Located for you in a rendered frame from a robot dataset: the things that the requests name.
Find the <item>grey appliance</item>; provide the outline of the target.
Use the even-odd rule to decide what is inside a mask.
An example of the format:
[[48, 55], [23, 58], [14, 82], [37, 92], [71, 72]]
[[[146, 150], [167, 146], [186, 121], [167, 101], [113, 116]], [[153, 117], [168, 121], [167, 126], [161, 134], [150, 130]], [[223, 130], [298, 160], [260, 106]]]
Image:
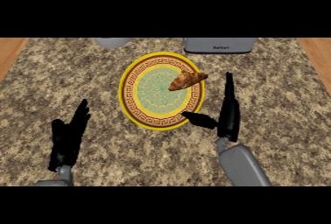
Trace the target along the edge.
[[186, 53], [248, 53], [254, 48], [257, 38], [184, 38]]

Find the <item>brown croissant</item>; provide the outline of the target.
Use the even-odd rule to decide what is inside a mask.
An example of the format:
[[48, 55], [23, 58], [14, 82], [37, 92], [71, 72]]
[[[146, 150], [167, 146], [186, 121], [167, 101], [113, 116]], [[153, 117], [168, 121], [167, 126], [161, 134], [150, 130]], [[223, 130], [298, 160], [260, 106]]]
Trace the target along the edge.
[[190, 73], [186, 71], [180, 72], [178, 77], [172, 80], [168, 90], [175, 91], [193, 86], [198, 82], [203, 81], [208, 78], [205, 73]]

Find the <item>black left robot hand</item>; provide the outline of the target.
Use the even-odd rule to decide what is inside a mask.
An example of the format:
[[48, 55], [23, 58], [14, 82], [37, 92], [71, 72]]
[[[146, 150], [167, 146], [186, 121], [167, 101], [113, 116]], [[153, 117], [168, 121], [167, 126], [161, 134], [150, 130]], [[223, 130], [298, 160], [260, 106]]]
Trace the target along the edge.
[[51, 121], [51, 152], [47, 169], [59, 172], [63, 165], [72, 167], [78, 159], [81, 137], [88, 123], [88, 101], [82, 100], [76, 106], [76, 111], [71, 122], [60, 119]]

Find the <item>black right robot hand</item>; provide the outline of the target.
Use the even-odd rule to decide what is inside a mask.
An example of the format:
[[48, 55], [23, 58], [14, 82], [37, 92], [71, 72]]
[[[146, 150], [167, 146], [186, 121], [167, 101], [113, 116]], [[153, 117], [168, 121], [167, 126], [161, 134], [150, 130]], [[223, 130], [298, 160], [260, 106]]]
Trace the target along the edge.
[[189, 120], [190, 124], [211, 130], [217, 129], [217, 137], [226, 137], [230, 142], [236, 142], [240, 124], [240, 111], [239, 102], [235, 99], [232, 73], [226, 73], [224, 95], [218, 120], [214, 120], [203, 114], [187, 111], [183, 111], [180, 114]]

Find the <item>grey round container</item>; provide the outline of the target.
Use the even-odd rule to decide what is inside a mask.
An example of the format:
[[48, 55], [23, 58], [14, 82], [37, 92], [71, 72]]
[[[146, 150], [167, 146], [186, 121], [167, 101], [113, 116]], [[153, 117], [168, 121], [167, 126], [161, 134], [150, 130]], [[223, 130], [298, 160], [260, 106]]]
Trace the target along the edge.
[[94, 40], [103, 48], [116, 49], [131, 41], [131, 38], [94, 38]]

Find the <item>yellow patterned plate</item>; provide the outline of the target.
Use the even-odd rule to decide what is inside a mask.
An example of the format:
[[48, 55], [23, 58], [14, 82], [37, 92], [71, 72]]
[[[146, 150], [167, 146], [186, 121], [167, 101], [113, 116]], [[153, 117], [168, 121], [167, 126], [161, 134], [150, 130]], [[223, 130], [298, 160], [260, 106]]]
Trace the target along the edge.
[[187, 119], [181, 111], [198, 112], [203, 101], [203, 81], [170, 91], [181, 71], [199, 72], [190, 60], [174, 52], [152, 52], [128, 65], [118, 82], [118, 103], [128, 119], [144, 129], [171, 130]]

